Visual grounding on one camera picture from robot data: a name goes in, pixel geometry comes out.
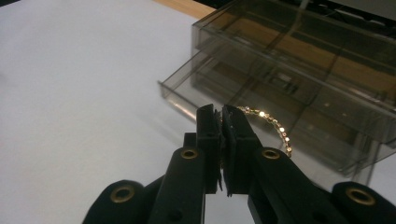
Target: gold bracelet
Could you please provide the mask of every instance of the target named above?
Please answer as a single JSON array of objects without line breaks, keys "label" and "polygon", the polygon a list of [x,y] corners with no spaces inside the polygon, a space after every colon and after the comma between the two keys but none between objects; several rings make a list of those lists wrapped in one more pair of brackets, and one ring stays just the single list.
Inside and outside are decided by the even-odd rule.
[{"label": "gold bracelet", "polygon": [[285,128],[282,127],[282,125],[277,121],[277,119],[274,119],[273,117],[270,116],[270,114],[267,114],[262,110],[251,109],[248,106],[237,106],[237,108],[242,110],[242,112],[244,112],[244,114],[246,114],[246,115],[256,115],[261,118],[264,118],[265,120],[267,120],[268,123],[273,124],[274,128],[279,133],[279,136],[282,139],[283,144],[285,145],[286,155],[288,155],[289,158],[291,157],[292,149],[290,146],[290,139],[288,138],[288,135],[286,134]]}]

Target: clear plastic box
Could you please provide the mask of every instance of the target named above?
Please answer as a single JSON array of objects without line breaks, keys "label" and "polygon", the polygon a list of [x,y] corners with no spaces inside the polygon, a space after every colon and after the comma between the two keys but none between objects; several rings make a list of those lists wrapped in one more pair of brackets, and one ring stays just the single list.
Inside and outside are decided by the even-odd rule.
[{"label": "clear plastic box", "polygon": [[[194,119],[214,104],[262,109],[289,131],[293,160],[318,185],[368,184],[396,148],[396,44],[272,1],[234,1],[192,26],[193,57],[161,83]],[[270,124],[250,118],[268,147]]]}]

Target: white surface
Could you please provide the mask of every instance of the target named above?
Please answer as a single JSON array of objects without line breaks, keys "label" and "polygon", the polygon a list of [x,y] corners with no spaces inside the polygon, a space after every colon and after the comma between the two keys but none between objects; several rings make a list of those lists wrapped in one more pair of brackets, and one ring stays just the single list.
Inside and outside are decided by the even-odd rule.
[{"label": "white surface", "polygon": [[[195,125],[157,80],[190,58],[193,22],[148,0],[0,7],[0,223],[80,223],[109,184],[163,175]],[[252,220],[221,193],[206,223]]]}]

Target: gold chain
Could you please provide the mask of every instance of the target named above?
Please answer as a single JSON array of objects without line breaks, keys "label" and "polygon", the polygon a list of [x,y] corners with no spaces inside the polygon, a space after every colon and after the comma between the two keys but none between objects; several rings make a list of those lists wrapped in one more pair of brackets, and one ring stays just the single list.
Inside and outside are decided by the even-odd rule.
[{"label": "gold chain", "polygon": [[291,146],[290,146],[290,139],[288,138],[288,135],[286,134],[285,128],[282,127],[282,125],[277,121],[277,119],[274,119],[273,117],[270,116],[270,114],[265,113],[262,110],[258,109],[251,109],[248,106],[238,106],[238,109],[242,110],[244,114],[246,115],[256,115],[261,118],[264,118],[268,123],[274,125],[274,128],[276,131],[279,133],[280,138],[283,141],[283,144],[285,145],[285,153],[288,155],[288,157],[291,157]]}]

